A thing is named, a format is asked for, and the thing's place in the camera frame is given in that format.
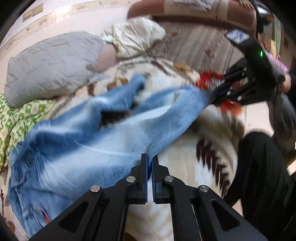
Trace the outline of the person's right hand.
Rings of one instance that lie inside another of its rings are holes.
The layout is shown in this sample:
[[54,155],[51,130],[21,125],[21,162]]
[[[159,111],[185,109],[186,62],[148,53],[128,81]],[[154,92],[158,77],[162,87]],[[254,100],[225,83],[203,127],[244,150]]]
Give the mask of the person's right hand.
[[278,89],[282,93],[288,93],[291,88],[291,76],[288,73],[278,78]]

